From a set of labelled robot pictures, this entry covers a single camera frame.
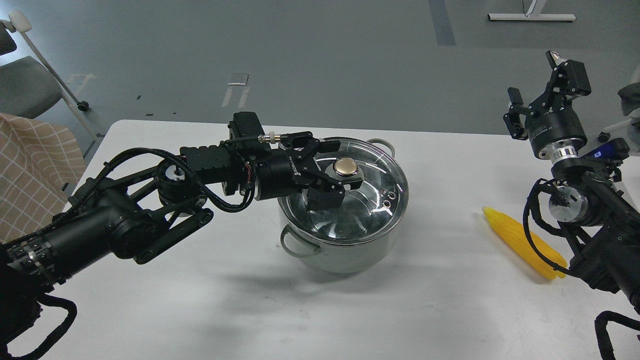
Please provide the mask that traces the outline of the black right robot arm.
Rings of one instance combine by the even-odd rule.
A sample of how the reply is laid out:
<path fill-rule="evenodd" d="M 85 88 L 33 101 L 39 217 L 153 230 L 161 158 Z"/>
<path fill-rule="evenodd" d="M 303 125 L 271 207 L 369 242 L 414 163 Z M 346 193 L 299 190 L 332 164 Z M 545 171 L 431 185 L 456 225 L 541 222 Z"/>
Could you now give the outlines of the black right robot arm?
<path fill-rule="evenodd" d="M 540 160 L 551 162 L 551 179 L 532 186 L 523 210 L 526 241 L 554 271 L 579 278 L 590 288 L 622 291 L 637 312 L 640 298 L 638 210 L 615 186 L 620 167 L 637 152 L 626 137 L 598 136 L 599 145 L 583 155 L 588 139 L 574 112 L 573 100 L 592 89 L 585 64 L 546 51 L 551 75 L 542 94 L 526 104 L 518 88 L 509 88 L 509 110 L 503 115 L 513 139 L 530 141 Z M 573 252 L 560 265 L 534 244 L 529 219 L 548 234 L 566 239 Z"/>

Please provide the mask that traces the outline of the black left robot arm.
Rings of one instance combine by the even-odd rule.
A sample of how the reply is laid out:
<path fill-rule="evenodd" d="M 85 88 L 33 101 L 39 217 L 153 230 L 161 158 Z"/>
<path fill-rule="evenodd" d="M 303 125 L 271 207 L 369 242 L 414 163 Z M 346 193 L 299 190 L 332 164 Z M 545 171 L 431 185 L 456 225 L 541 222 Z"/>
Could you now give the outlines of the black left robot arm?
<path fill-rule="evenodd" d="M 236 112 L 230 137 L 218 145 L 183 146 L 179 154 L 137 147 L 105 162 L 69 198 L 51 224 L 1 246 L 1 358 L 9 342 L 34 326 L 42 306 L 66 310 L 65 319 L 24 360 L 38 360 L 70 329 L 73 301 L 51 295 L 56 284 L 106 255 L 142 265 L 210 223 L 214 212 L 245 210 L 252 201 L 302 194 L 309 211 L 338 208 L 363 183 L 349 157 L 319 165 L 317 154 L 342 142 L 309 131 L 263 130 L 254 112 Z"/>

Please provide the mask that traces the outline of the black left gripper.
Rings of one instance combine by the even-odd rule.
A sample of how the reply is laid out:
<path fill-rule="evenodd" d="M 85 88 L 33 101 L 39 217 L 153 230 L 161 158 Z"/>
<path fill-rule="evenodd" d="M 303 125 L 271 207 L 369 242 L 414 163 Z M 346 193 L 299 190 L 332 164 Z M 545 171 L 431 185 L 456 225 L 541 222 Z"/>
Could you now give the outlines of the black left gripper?
<path fill-rule="evenodd" d="M 361 173 L 344 175 L 329 172 L 320 175 L 314 156 L 337 152 L 340 140 L 321 140 L 310 131 L 279 136 L 279 148 L 259 143 L 254 146 L 256 159 L 255 199 L 283 198 L 304 191 L 307 211 L 341 207 L 349 191 L 358 190 L 364 182 Z"/>

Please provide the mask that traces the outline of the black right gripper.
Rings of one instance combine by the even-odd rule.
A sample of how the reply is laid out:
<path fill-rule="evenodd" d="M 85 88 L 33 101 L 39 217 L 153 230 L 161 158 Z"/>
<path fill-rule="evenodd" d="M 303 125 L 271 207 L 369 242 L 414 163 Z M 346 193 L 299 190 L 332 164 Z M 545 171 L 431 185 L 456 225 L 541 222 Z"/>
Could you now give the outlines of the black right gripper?
<path fill-rule="evenodd" d="M 587 144 L 573 101 L 592 93 L 585 64 L 564 59 L 553 50 L 547 50 L 545 57 L 550 64 L 551 75 L 542 95 L 530 103 L 529 110 L 524 106 L 521 91 L 508 88 L 509 109 L 503 115 L 512 139 L 529 139 L 535 157 L 540 160 L 551 157 L 547 146 L 553 143 L 569 141 L 576 150 Z M 525 116 L 525 126 L 521 116 Z"/>

